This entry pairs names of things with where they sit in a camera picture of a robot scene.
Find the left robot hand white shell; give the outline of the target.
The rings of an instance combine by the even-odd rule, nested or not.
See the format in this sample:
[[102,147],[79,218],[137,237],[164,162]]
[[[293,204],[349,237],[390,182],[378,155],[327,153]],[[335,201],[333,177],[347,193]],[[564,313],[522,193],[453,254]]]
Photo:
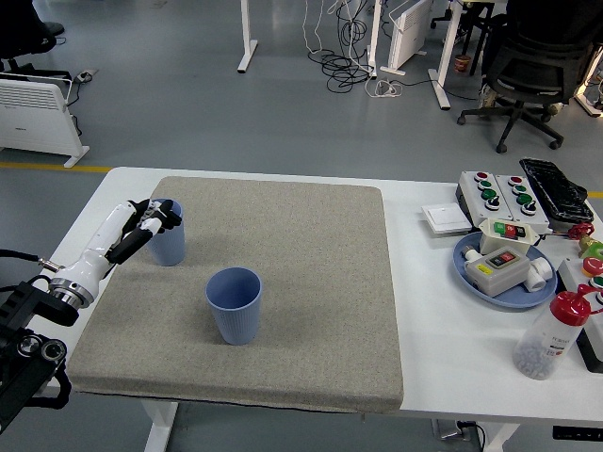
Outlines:
[[63,267],[49,283],[51,295],[73,307],[87,307],[112,268],[138,252],[158,234],[182,225],[172,200],[145,199],[118,204],[99,226],[79,259]]

